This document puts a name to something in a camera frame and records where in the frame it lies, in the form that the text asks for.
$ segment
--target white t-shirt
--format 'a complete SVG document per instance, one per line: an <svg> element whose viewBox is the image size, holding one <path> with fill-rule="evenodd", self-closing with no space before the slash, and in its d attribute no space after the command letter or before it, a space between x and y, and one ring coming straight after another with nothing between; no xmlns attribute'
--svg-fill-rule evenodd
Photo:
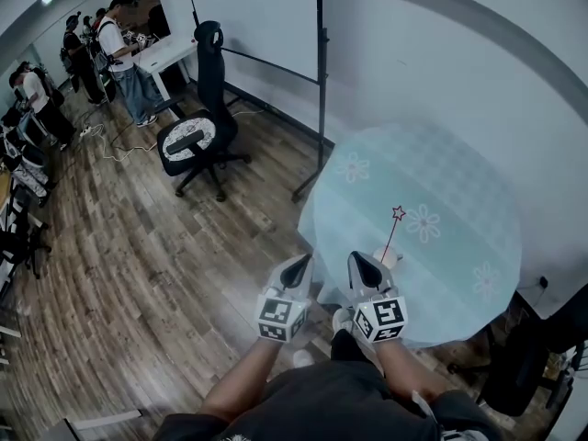
<svg viewBox="0 0 588 441"><path fill-rule="evenodd" d="M43 83L36 73L27 72L25 79L22 82L22 87L25 90L25 95L27 95L27 98L29 99L35 94L39 95L37 100L34 103L31 103L35 113L41 111L45 105L49 103L49 97L45 93Z"/></svg>
<svg viewBox="0 0 588 441"><path fill-rule="evenodd" d="M100 31L100 29L108 21L112 21L114 25L108 25ZM114 19L109 17L103 17L102 21L100 21L98 32L100 33L100 35L98 36L98 41L100 42L102 51L104 51L106 55L112 55L116 51L120 51L121 49L127 47L124 39L122 38L122 35L120 34L119 25L117 25L117 22ZM128 54L123 55L122 57L118 57L117 60L121 61L122 63L119 65L111 65L110 70L112 72L123 72L125 70L133 68L132 55L130 55L130 52Z"/></svg>

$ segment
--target black office chair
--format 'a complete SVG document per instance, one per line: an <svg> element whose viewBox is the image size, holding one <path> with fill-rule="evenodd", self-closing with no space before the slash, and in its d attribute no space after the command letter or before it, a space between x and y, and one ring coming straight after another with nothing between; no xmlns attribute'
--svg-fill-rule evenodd
<svg viewBox="0 0 588 441"><path fill-rule="evenodd" d="M478 402L510 416L522 415L537 387L551 390L546 408L571 389L573 375L581 365L583 342L588 338L588 285L580 289L561 309L546 320L529 319L517 325L500 347L490 325L485 327L490 345L491 363L479 367L450 364L451 374L488 372ZM557 380L543 377L550 353L565 353L576 346L571 363Z"/></svg>
<svg viewBox="0 0 588 441"><path fill-rule="evenodd" d="M157 148L168 175L176 176L189 170L175 190L176 196L183 197L184 187L207 169L217 187L217 201L222 202L227 195L222 190L214 165L218 164L223 169L227 162L235 160L249 164L251 157L227 151L237 135L238 125L223 99L221 25L216 21L206 21L194 31L194 38L198 42L198 97L206 109L161 130L157 134Z"/></svg>

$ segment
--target marker cube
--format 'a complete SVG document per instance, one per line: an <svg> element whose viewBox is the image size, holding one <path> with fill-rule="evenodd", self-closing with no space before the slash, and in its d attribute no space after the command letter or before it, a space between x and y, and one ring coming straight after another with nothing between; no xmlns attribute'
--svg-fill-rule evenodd
<svg viewBox="0 0 588 441"><path fill-rule="evenodd" d="M255 307L256 331L262 338L288 343L306 322L307 302L261 294Z"/></svg>
<svg viewBox="0 0 588 441"><path fill-rule="evenodd" d="M370 343L399 338L408 322L404 297L362 302L353 321Z"/></svg>

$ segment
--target star wand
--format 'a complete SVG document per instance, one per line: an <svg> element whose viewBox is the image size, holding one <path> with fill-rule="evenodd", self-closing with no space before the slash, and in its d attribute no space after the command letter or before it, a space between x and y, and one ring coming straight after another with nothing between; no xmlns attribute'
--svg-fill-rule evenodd
<svg viewBox="0 0 588 441"><path fill-rule="evenodd" d="M382 259L380 261L381 263L384 263L384 258L386 257L386 253L388 252L388 248L390 247L392 235L394 235L394 230L396 229L396 224L398 223L398 221L401 221L404 215L406 214L406 212L402 210L402 206L399 206L398 208L392 208L392 210L394 211L394 215L392 216L394 218L394 225L392 225L392 232L390 233L388 243L386 243L386 248L384 249L384 254L382 255Z"/></svg>

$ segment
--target dark hair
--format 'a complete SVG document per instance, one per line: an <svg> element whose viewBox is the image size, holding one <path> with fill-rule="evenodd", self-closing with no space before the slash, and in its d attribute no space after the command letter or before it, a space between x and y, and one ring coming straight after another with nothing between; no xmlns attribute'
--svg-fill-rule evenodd
<svg viewBox="0 0 588 441"><path fill-rule="evenodd" d="M114 10L114 7L116 5L133 5L135 3L135 0L113 0L112 2L110 2L110 10Z"/></svg>
<svg viewBox="0 0 588 441"><path fill-rule="evenodd" d="M69 28L71 26L75 26L77 25L77 21L78 21L78 16L77 15L71 15L69 18L67 18L65 20L65 27Z"/></svg>
<svg viewBox="0 0 588 441"><path fill-rule="evenodd" d="M22 72L15 71L10 75L10 78L8 79L8 83L10 83L10 88L15 87L15 83L17 82L17 79L21 74Z"/></svg>

